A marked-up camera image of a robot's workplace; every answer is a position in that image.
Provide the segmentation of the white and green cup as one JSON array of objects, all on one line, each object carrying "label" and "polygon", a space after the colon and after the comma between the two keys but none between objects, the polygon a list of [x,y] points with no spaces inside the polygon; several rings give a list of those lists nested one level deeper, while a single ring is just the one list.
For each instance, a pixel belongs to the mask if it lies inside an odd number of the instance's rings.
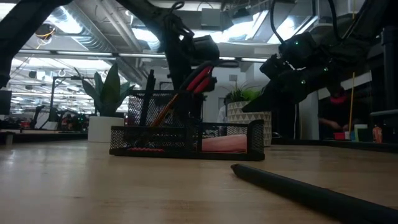
[{"label": "white and green cup", "polygon": [[368,140],[368,125],[355,124],[354,125],[355,140],[358,142],[365,142]]}]

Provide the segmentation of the orange pencil with eraser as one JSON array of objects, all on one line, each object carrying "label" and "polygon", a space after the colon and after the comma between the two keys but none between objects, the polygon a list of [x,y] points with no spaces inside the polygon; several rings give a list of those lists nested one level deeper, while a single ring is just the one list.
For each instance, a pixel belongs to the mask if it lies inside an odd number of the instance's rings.
[{"label": "orange pencil with eraser", "polygon": [[166,107],[158,114],[158,116],[156,117],[156,119],[154,120],[154,122],[151,124],[151,127],[156,127],[159,126],[163,120],[165,119],[165,117],[167,116],[167,114],[170,112],[170,110],[172,109],[173,105],[176,103],[176,101],[178,100],[179,97],[179,93],[176,94],[166,105]]}]

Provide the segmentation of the dark background desk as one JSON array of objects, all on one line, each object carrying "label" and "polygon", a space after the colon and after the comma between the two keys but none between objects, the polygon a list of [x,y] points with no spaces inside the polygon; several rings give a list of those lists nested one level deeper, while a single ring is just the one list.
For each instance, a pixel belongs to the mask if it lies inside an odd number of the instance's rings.
[{"label": "dark background desk", "polygon": [[54,130],[1,129],[0,145],[28,142],[87,140],[87,133]]}]

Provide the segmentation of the person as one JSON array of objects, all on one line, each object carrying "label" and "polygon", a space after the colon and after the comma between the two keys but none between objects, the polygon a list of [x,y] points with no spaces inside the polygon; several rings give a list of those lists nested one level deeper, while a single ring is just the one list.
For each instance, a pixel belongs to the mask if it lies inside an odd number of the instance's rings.
[{"label": "person", "polygon": [[333,136],[349,129],[351,102],[345,89],[341,87],[322,104],[318,113],[319,123],[326,128],[326,132]]},{"label": "person", "polygon": [[227,115],[227,107],[226,107],[226,99],[223,100],[223,105],[219,109],[218,112],[218,117],[217,117],[217,122],[218,123],[226,123],[228,121],[228,115]]}]

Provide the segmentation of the black side table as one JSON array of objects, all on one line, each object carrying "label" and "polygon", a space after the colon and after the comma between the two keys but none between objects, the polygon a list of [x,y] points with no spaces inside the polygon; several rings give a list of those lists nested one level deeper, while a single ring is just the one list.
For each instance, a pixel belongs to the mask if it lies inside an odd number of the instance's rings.
[{"label": "black side table", "polygon": [[317,143],[319,143],[319,145],[321,146],[398,154],[398,144],[393,144],[393,143],[329,141],[329,140],[317,141]]}]

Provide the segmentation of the red and black scissors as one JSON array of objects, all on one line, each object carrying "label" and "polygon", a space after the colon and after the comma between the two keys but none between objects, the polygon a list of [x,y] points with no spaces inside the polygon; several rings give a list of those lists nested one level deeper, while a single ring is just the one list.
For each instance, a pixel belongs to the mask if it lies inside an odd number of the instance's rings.
[{"label": "red and black scissors", "polygon": [[194,71],[180,85],[180,91],[189,91],[193,94],[200,94],[204,92],[211,92],[215,89],[217,82],[216,77],[213,77],[214,62],[205,62]]}]

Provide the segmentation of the black pen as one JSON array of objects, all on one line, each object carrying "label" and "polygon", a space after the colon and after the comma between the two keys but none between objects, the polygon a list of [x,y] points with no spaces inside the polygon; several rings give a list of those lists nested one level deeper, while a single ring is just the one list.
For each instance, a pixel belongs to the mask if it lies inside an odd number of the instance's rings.
[{"label": "black pen", "polygon": [[231,169],[240,179],[344,224],[398,224],[398,210],[244,164]]}]

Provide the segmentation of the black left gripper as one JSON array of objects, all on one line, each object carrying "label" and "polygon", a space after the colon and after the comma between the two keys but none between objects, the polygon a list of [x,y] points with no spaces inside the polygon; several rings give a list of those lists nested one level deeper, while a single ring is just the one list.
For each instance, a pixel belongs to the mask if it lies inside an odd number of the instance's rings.
[{"label": "black left gripper", "polygon": [[193,32],[181,18],[164,18],[165,56],[174,90],[178,90],[191,73]]}]

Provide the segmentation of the black mesh desk organizer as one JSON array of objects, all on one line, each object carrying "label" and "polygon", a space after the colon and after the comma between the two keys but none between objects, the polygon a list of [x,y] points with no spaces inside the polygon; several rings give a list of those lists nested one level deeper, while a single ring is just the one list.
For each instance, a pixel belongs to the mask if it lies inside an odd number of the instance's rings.
[{"label": "black mesh desk organizer", "polygon": [[[180,94],[163,122],[151,127],[168,102]],[[202,119],[203,94],[189,91],[154,90],[149,103],[146,126],[140,125],[145,90],[133,90],[129,95],[127,123],[111,128],[109,153],[114,156],[163,157],[176,159],[214,159],[232,161],[262,161],[264,155],[263,120],[249,124],[206,123]],[[220,136],[245,134],[246,153],[203,152],[202,140]],[[144,147],[163,149],[163,153],[131,152],[127,149]]]}]

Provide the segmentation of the black background monitor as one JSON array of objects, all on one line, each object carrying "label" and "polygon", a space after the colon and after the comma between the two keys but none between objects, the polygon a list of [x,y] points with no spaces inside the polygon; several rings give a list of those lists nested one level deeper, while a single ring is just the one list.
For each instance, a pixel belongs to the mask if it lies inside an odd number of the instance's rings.
[{"label": "black background monitor", "polygon": [[0,115],[8,115],[11,108],[12,91],[0,90]]}]

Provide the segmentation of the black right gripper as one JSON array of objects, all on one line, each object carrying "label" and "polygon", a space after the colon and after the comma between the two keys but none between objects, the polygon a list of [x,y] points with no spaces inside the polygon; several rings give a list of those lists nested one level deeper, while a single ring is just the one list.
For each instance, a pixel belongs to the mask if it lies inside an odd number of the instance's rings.
[{"label": "black right gripper", "polygon": [[297,104],[310,93],[331,84],[335,71],[335,60],[310,33],[295,35],[279,45],[279,54],[271,55],[261,65],[261,72],[270,81],[242,111],[272,111]]}]

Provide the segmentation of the succulent in patterned pot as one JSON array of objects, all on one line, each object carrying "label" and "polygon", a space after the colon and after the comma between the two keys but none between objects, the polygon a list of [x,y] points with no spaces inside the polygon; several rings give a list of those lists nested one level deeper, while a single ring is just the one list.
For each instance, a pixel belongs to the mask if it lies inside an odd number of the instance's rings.
[{"label": "succulent in patterned pot", "polygon": [[245,113],[243,108],[260,95],[256,86],[238,85],[235,81],[226,95],[226,117],[228,123],[249,124],[251,121],[263,120],[264,147],[270,147],[272,141],[272,113],[261,111]]}]

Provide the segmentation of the black steel post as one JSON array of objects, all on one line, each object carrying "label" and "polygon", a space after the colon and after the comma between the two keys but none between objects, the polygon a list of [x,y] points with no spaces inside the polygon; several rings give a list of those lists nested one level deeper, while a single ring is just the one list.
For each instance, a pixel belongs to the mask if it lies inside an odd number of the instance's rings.
[{"label": "black steel post", "polygon": [[398,25],[385,26],[381,45],[384,51],[384,91],[386,108],[398,108]]}]

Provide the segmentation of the black marker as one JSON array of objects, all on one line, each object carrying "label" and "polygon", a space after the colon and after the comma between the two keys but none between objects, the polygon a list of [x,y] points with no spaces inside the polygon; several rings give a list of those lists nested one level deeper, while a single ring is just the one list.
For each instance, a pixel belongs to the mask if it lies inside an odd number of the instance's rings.
[{"label": "black marker", "polygon": [[147,114],[149,110],[149,103],[150,99],[152,96],[152,92],[154,91],[155,88],[155,76],[154,76],[154,70],[151,69],[148,79],[147,79],[147,85],[145,89],[145,95],[142,103],[142,111],[141,111],[141,118],[140,118],[140,125],[141,126],[146,126],[146,121],[147,121]]}]

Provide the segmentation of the red rectangular eraser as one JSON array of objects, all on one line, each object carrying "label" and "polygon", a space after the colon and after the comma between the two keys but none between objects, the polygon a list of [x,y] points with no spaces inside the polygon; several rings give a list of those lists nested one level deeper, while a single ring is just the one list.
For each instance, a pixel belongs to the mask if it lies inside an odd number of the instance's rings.
[{"label": "red rectangular eraser", "polygon": [[144,147],[133,147],[133,148],[129,148],[127,150],[131,151],[131,152],[154,152],[154,153],[165,152],[163,149],[153,149],[153,148],[144,148]]}]

